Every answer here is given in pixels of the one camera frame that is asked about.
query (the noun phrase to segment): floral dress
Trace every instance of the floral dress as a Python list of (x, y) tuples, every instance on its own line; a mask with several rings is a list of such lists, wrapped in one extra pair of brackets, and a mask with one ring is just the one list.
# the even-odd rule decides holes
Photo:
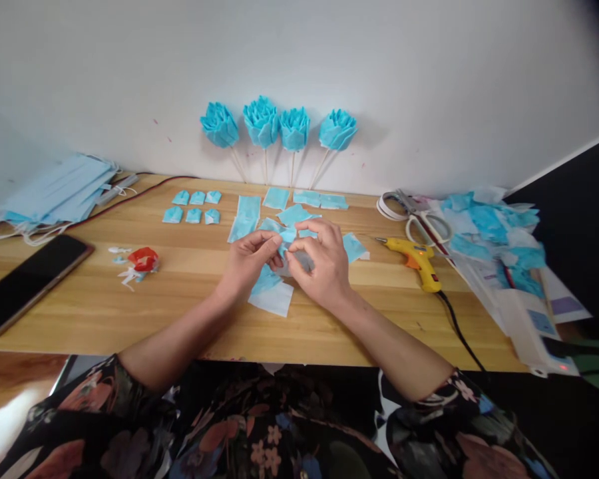
[[(158, 397), (112, 356), (29, 411), (0, 479), (556, 477), (459, 371), (395, 405), (371, 438), (301, 367), (244, 366), (210, 388), (185, 375)], [(359, 398), (340, 402), (354, 410)]]

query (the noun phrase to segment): yellow glue gun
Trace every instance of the yellow glue gun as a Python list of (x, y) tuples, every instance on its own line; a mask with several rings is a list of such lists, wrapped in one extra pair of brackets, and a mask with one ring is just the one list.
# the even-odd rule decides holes
[(435, 256), (432, 248), (413, 243), (407, 239), (399, 238), (375, 238), (391, 251), (402, 253), (406, 257), (406, 266), (419, 270), (421, 277), (421, 289), (427, 293), (438, 293), (441, 291), (441, 283), (437, 279), (435, 270), (429, 258)]

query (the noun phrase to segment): scissors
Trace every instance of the scissors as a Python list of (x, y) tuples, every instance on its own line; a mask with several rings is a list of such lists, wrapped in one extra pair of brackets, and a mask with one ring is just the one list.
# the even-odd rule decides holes
[(413, 239), (413, 235), (411, 234), (412, 226), (415, 225), (427, 247), (435, 246), (442, 254), (448, 254), (446, 248), (442, 245), (450, 241), (453, 237), (453, 227), (443, 218), (424, 210), (419, 202), (402, 190), (397, 190), (397, 195), (399, 196), (400, 203), (405, 206), (408, 213), (406, 236), (409, 241), (413, 243), (418, 242)]

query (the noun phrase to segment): floral sleeve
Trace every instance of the floral sleeve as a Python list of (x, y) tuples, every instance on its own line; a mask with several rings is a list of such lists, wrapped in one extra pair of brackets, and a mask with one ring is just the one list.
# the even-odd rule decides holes
[(515, 416), (460, 371), (426, 399), (395, 411), (387, 439), (397, 465), (414, 477), (557, 477)]
[(0, 479), (122, 478), (150, 470), (170, 440), (155, 434), (169, 429), (169, 412), (156, 413), (164, 407), (159, 399), (111, 356), (29, 410)]

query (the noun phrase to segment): tape roll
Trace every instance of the tape roll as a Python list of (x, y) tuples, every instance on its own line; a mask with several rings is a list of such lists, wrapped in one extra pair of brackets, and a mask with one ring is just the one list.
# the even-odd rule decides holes
[(388, 200), (397, 202), (403, 208), (404, 212), (408, 211), (406, 205), (402, 203), (402, 201), (399, 199), (399, 196), (394, 192), (384, 193), (377, 199), (377, 211), (384, 218), (388, 218), (391, 221), (407, 221), (409, 216), (407, 214), (399, 214), (391, 210), (391, 208), (389, 208), (386, 204), (386, 201)]

